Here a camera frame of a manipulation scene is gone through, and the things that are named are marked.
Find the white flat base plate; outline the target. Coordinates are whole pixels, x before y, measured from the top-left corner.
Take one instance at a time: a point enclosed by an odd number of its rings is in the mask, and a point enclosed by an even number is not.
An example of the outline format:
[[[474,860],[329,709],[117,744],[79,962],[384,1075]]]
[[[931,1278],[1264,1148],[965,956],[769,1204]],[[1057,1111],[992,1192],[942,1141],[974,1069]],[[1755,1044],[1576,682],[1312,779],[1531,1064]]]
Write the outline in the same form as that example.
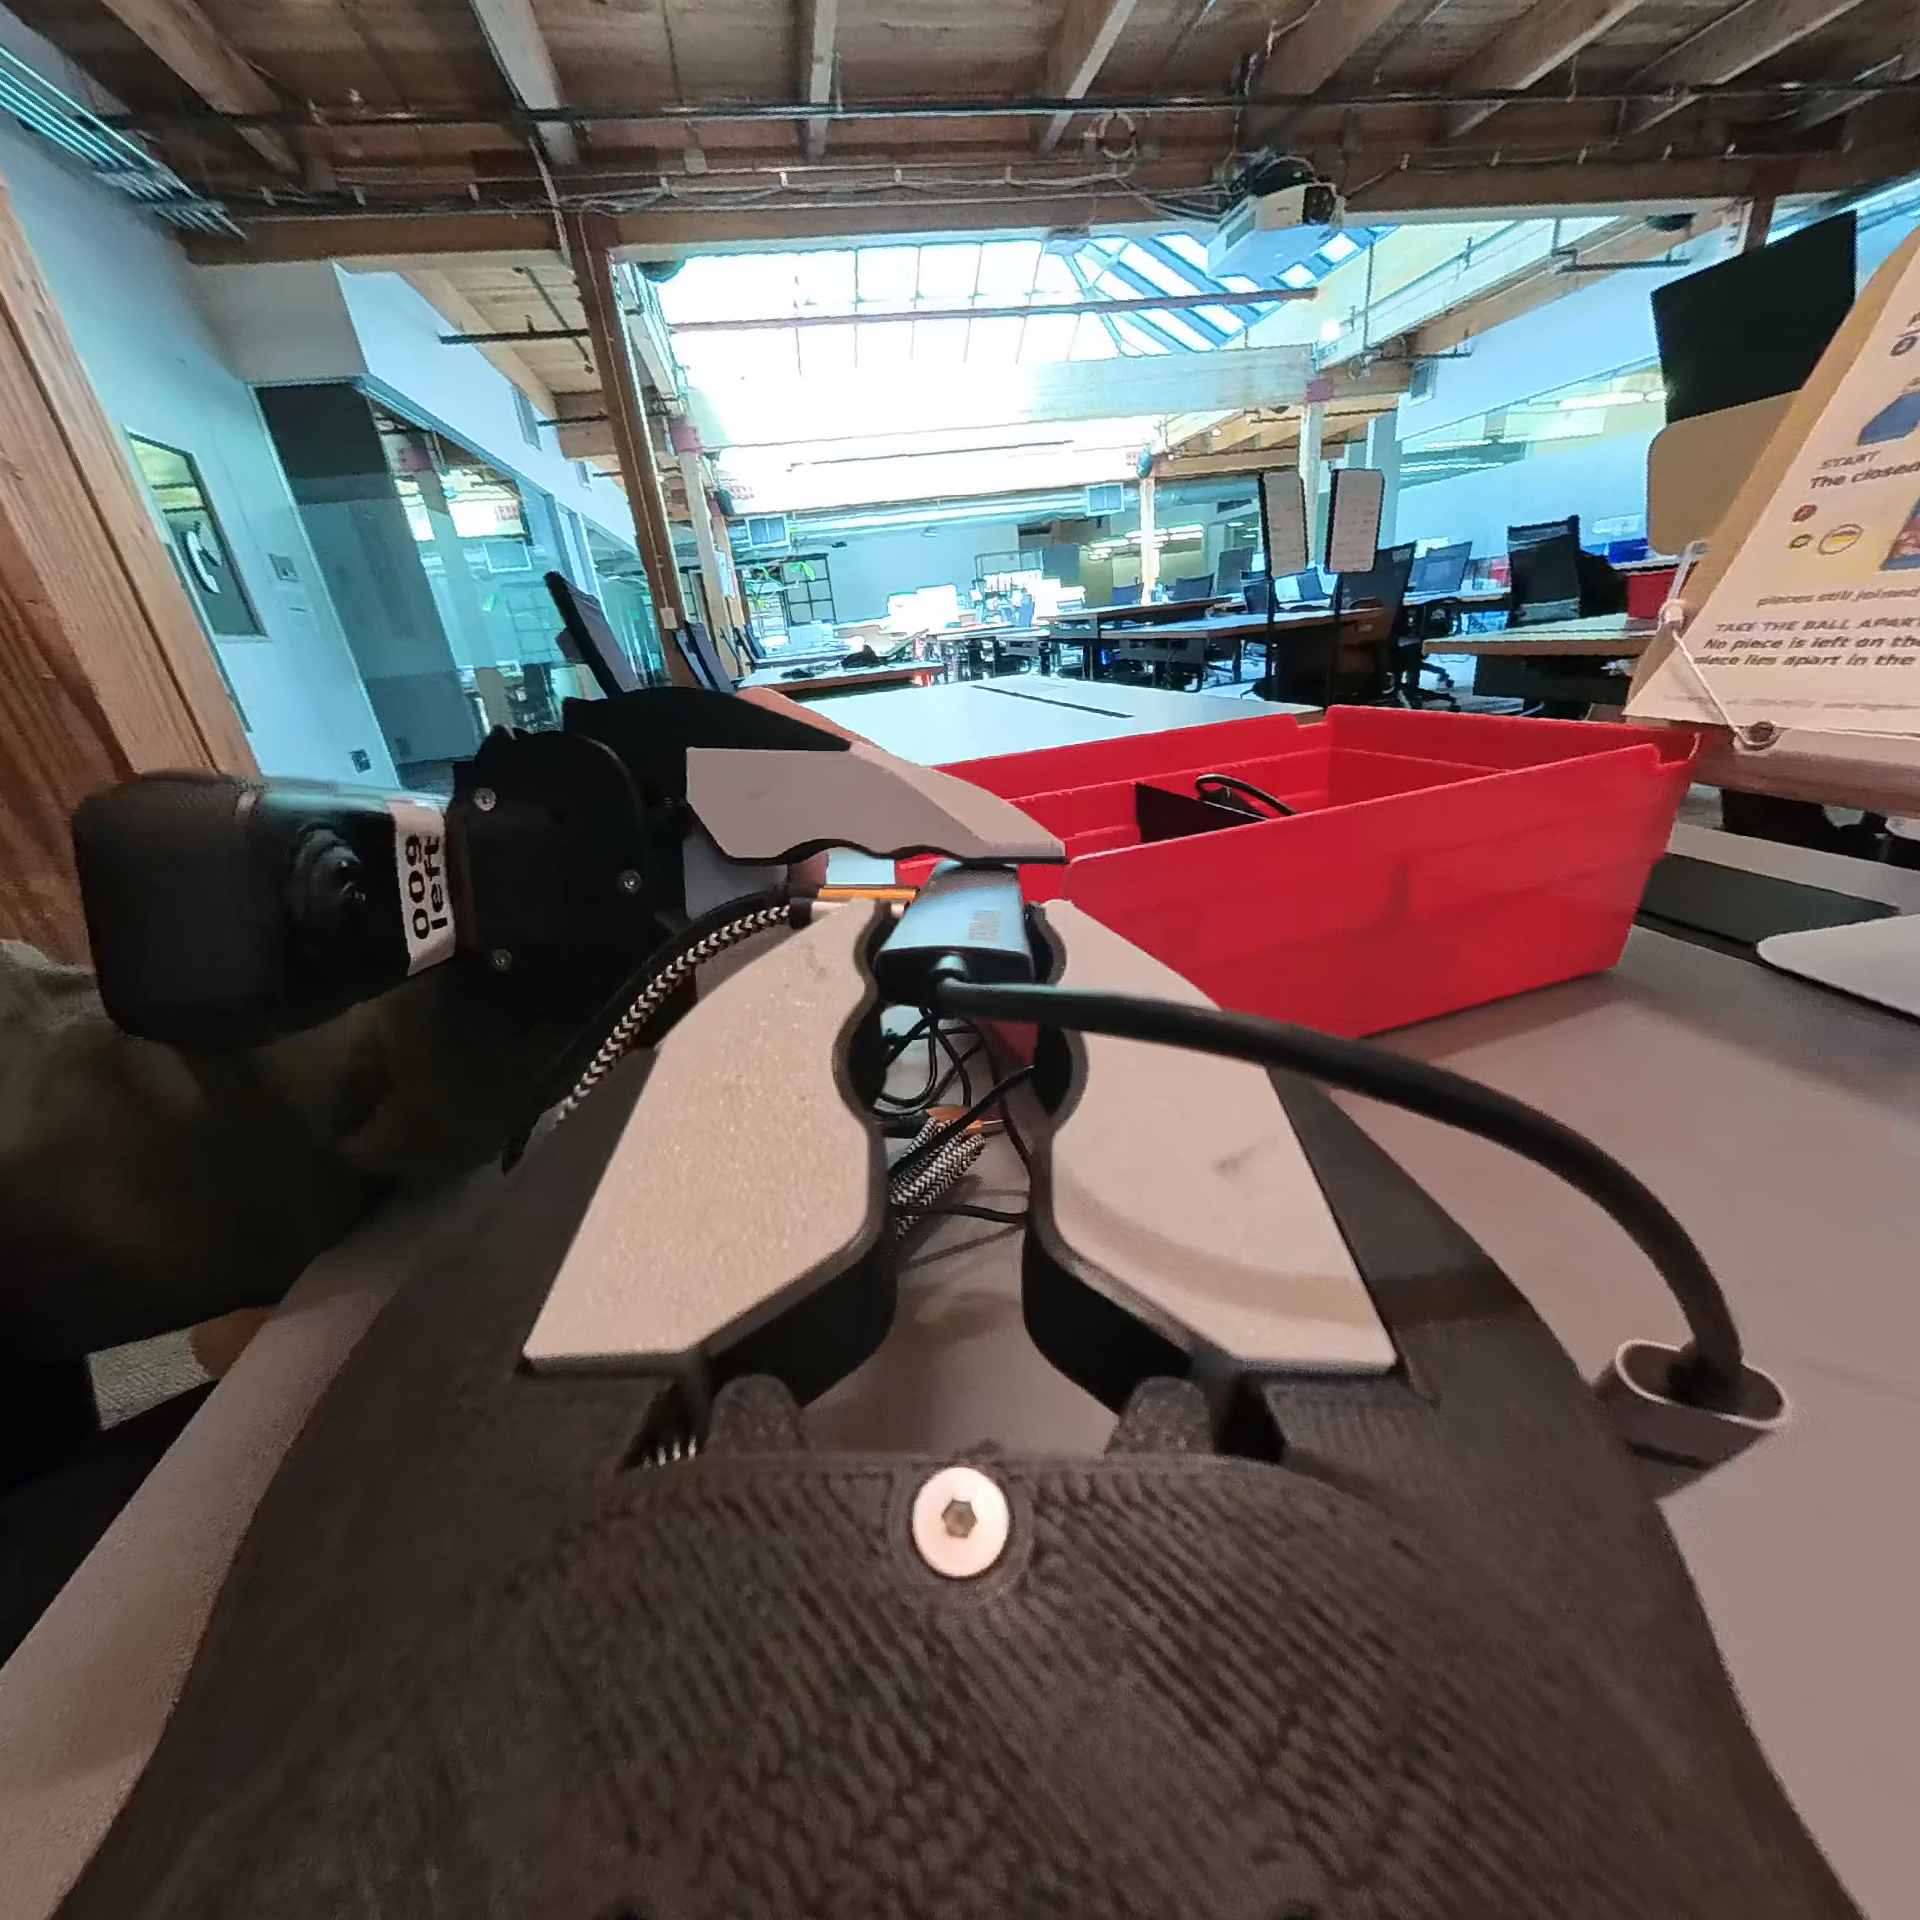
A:
[[[1785,976],[1918,1020],[1918,913],[1781,929],[1755,958]]]

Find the person's left forearm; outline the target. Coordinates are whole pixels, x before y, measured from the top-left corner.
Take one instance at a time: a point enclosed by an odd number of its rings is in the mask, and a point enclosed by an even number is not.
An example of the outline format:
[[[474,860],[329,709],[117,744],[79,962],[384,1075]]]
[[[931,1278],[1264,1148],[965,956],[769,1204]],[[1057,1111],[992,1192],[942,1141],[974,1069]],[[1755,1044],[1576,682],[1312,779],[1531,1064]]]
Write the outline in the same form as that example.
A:
[[[555,1036],[419,976],[258,1047],[134,1037],[95,977],[1,946],[1,1357],[78,1359],[273,1305],[395,1194],[496,1155]]]

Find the row of office desks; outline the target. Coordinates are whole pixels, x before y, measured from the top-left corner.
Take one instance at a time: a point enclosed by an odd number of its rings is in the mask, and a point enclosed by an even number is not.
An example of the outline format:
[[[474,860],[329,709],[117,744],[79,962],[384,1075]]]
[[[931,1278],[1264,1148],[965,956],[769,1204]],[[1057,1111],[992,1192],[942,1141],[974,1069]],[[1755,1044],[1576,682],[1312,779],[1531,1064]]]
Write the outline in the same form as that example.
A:
[[[1626,657],[1650,630],[1673,577],[1673,563],[1618,566],[1574,540],[1572,520],[1543,521],[1534,540],[1499,557],[1499,580],[1472,582],[1465,546],[1426,555],[1379,547],[1357,573],[1327,576],[1320,598],[1276,596],[1264,573],[1244,576],[1240,594],[1191,599],[1071,608],[1047,619],[916,632],[889,649],[851,649],[831,660],[767,660],[743,689],[789,699],[934,683],[942,678],[1070,674],[1086,682],[1149,683],[1206,691],[1214,678],[1262,698],[1329,706],[1401,706],[1423,699],[1428,660],[1463,657],[1504,634],[1547,632],[1596,622],[1585,649]]]

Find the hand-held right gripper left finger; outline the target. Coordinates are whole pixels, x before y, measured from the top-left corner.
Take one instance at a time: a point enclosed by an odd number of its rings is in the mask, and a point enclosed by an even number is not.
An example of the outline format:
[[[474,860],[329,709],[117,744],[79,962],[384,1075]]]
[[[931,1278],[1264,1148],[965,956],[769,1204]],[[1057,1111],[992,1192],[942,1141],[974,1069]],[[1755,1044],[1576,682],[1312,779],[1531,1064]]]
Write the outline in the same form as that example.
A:
[[[898,1278],[851,1046],[892,923],[875,900],[829,903],[655,1047],[523,1338],[532,1375],[824,1396],[874,1355]]]

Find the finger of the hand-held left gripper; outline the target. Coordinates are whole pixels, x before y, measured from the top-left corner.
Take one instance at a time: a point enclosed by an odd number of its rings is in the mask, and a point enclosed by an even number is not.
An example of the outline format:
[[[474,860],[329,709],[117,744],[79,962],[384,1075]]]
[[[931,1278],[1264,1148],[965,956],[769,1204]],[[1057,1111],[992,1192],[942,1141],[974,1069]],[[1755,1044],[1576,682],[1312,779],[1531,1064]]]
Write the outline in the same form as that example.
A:
[[[838,749],[702,747],[683,756],[683,799],[738,864],[816,851],[1061,866],[1064,841],[1020,806],[868,742]]]

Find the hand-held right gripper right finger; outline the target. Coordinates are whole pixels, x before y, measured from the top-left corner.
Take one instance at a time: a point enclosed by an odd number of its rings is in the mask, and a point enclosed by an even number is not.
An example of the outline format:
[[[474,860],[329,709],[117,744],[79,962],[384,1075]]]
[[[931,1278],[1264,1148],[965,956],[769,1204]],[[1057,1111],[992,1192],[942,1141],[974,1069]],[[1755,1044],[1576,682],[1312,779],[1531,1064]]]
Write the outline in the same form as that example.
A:
[[[1271,1073],[1036,1021],[1021,1322],[1110,1412],[1145,1380],[1382,1380],[1398,1353]]]

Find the wooden door frame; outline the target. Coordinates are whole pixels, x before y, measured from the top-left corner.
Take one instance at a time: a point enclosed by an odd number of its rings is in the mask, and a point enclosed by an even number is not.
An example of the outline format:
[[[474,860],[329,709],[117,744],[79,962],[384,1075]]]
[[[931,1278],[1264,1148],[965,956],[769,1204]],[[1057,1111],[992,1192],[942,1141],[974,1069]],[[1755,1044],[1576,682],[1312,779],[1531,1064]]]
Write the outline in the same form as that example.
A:
[[[258,772],[240,711],[9,197],[1,200],[1,935],[87,959],[74,807]]]

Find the ceiling projector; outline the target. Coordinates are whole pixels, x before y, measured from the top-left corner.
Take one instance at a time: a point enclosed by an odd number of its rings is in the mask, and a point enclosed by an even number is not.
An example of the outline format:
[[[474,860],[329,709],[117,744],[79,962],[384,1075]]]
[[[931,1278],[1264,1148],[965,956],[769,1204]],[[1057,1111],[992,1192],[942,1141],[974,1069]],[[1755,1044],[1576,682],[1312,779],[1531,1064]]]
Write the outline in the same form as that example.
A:
[[[1341,196],[1324,180],[1242,196],[1212,225],[1206,272],[1217,283],[1278,277],[1331,239],[1344,213]]]

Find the white long table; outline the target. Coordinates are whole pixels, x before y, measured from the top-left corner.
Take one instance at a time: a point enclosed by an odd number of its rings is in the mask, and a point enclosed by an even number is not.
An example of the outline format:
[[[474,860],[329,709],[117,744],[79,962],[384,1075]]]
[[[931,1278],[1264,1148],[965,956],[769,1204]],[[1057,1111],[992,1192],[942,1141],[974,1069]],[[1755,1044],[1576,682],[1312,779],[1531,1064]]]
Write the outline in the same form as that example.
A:
[[[746,699],[816,727],[870,742],[906,762],[940,765],[1206,727],[1248,718],[1320,718],[1322,708],[1223,691],[1083,683],[1037,675],[990,682],[840,689],[793,699],[777,685]]]

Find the dark grey usb hub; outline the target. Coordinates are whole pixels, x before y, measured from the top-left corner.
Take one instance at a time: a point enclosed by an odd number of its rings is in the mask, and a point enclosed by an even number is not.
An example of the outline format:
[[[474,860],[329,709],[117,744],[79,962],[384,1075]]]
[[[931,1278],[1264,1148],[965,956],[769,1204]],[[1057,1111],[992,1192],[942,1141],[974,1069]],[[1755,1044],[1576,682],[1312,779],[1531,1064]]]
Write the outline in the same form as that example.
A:
[[[879,991],[926,1006],[935,990],[1028,986],[1037,958],[1017,868],[942,862],[931,868],[874,956]]]

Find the red plastic bin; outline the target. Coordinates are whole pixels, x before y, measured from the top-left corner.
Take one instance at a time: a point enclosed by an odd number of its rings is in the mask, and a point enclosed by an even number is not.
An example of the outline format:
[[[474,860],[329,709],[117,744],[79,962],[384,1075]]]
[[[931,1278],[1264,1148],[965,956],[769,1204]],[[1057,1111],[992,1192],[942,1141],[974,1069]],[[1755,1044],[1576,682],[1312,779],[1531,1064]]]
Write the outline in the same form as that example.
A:
[[[1335,706],[934,765],[1047,828],[1020,871],[1215,1004],[1372,1037],[1614,968],[1680,731]]]

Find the printed instruction sheet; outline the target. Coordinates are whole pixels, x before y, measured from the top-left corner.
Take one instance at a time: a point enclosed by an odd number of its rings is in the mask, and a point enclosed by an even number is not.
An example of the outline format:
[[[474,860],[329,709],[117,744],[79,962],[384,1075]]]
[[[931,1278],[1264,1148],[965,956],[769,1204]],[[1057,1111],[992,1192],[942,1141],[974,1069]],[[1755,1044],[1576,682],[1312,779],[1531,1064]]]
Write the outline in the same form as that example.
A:
[[[1890,254],[1752,458],[1641,655],[1631,722],[1915,740],[1918,235]]]

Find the black monitor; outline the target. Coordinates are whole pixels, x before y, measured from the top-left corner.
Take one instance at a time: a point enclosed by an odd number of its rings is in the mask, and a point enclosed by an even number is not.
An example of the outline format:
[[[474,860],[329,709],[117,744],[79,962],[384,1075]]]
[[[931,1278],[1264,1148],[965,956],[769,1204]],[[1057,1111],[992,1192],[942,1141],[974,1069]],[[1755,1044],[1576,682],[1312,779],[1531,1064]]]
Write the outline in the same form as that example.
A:
[[[1851,210],[1654,289],[1666,423],[1798,392],[1856,297]]]

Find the tan sheet stand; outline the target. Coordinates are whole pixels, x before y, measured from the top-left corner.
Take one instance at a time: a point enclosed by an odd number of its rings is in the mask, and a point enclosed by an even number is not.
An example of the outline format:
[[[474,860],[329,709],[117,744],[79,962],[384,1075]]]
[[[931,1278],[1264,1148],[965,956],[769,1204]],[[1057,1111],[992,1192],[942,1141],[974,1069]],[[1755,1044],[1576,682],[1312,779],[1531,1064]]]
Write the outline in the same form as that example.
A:
[[[1666,427],[1655,435],[1647,459],[1647,504],[1654,508],[1650,528],[1664,534],[1680,529],[1685,540],[1644,651],[1660,634],[1677,583],[1703,557],[1705,541],[1719,516],[1741,489],[1750,462],[1798,392],[1727,407]],[[1856,806],[1890,818],[1915,818],[1918,714],[1913,740],[1796,734],[1785,744],[1766,749],[1746,749],[1729,731],[1717,727],[1627,722],[1691,740],[1691,769],[1698,779],[1712,786],[1787,802]]]

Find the wooden support post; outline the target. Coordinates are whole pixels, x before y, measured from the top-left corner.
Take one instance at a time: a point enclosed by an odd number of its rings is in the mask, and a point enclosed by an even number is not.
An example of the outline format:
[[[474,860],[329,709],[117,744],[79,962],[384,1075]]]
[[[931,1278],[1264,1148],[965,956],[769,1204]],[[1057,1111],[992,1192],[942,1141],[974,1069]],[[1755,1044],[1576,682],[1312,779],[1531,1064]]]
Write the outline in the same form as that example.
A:
[[[670,683],[699,683],[683,653],[685,599],[670,538],[660,467],[643,406],[634,350],[612,274],[612,218],[565,207],[560,215],[565,252],[581,301],[588,345],[612,426],[620,478],[635,520],[635,541],[660,632]]]

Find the framed wall sign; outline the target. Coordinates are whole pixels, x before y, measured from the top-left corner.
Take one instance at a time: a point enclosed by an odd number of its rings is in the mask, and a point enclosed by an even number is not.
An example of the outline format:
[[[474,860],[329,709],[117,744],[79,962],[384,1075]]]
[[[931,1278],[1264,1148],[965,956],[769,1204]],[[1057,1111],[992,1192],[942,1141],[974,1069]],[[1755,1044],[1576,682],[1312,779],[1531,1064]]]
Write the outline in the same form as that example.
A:
[[[180,445],[142,434],[126,434],[126,444],[206,636],[218,641],[263,643],[269,630],[234,559],[196,458]]]

